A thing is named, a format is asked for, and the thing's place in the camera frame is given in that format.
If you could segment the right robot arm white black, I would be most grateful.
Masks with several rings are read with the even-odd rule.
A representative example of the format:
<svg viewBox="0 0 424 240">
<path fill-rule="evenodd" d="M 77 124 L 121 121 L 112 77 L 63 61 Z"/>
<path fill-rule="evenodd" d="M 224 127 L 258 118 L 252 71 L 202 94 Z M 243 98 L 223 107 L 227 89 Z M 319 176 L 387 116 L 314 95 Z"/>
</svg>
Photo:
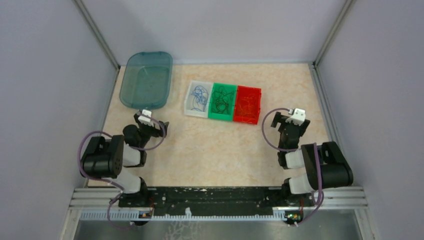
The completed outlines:
<svg viewBox="0 0 424 240">
<path fill-rule="evenodd" d="M 284 180 L 281 199 L 287 206 L 295 206 L 304 194 L 348 187 L 354 181 L 352 169 L 336 142 L 299 144 L 309 124 L 306 114 L 296 109 L 288 115 L 277 111 L 270 125 L 279 132 L 278 145 L 274 147 L 278 164 L 285 170 L 305 170 Z"/>
</svg>

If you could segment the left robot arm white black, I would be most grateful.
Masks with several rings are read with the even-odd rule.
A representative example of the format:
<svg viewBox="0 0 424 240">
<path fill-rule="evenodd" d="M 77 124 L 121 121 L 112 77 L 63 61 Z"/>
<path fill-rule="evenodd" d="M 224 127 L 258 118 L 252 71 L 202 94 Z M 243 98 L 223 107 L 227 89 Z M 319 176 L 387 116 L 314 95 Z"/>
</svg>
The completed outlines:
<svg viewBox="0 0 424 240">
<path fill-rule="evenodd" d="M 128 169 L 145 165 L 147 152 L 163 143 L 170 123 L 152 118 L 147 110 L 138 111 L 133 118 L 135 124 L 125 126 L 122 134 L 88 133 L 78 147 L 77 166 L 83 177 L 111 184 L 119 189 L 120 199 L 144 207 L 150 200 L 147 184 Z"/>
</svg>

